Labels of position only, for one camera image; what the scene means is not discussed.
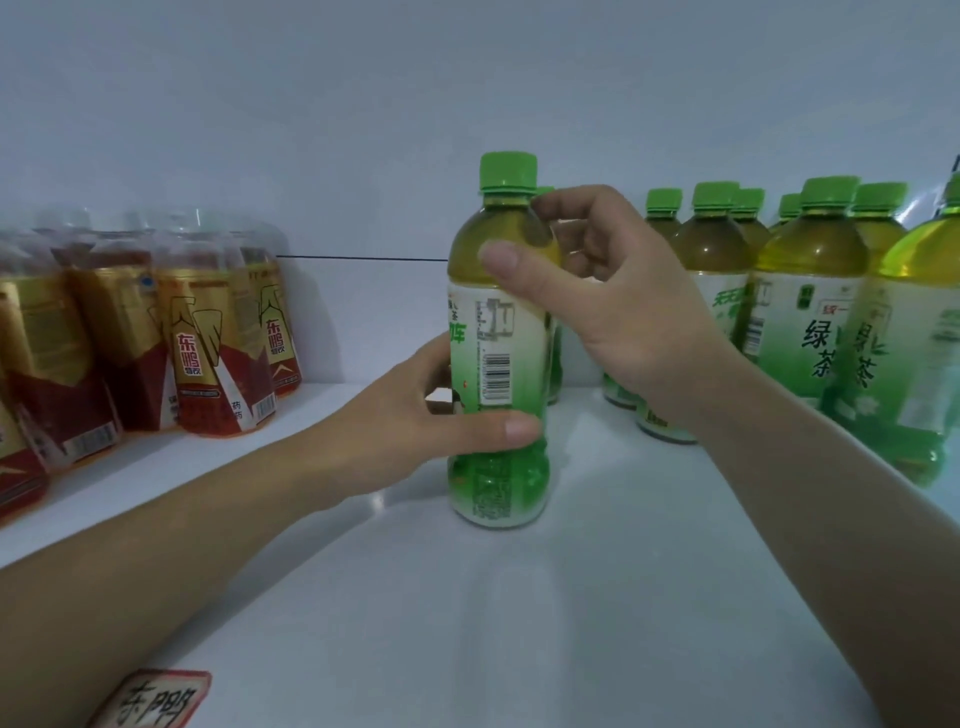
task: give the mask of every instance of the forearm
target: forearm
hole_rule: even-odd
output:
[[[960,529],[739,354],[702,387],[691,429],[888,722],[960,725]]]
[[[0,571],[0,726],[72,728],[323,502],[282,441]]]

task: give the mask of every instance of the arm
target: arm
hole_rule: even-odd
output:
[[[522,447],[522,413],[437,417],[441,336],[327,420],[0,570],[0,726],[73,728],[289,525],[424,461]],[[57,700],[51,700],[55,694]]]
[[[891,726],[960,725],[960,529],[899,473],[747,362],[666,242],[609,187],[535,201],[582,281],[510,243],[501,286],[554,313],[695,434]]]

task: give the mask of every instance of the fingernail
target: fingernail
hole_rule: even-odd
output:
[[[514,447],[530,445],[540,437],[540,420],[533,415],[515,412],[503,425],[507,443]]]
[[[488,240],[480,246],[477,257],[488,273],[501,278],[512,276],[520,261],[516,245],[508,240]]]

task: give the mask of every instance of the person's right hand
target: person's right hand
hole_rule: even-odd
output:
[[[533,208],[553,224],[567,270],[497,240],[480,250],[487,271],[504,290],[573,329],[619,384],[663,416],[677,414],[711,364],[735,353],[689,273],[612,187],[560,189],[538,197]],[[589,276],[604,282],[581,279]]]

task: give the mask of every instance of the person's left hand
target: person's left hand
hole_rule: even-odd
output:
[[[533,415],[493,410],[452,415],[426,396],[449,386],[450,337],[443,333],[320,423],[289,439],[288,456],[340,497],[385,488],[427,460],[523,448],[542,425]]]

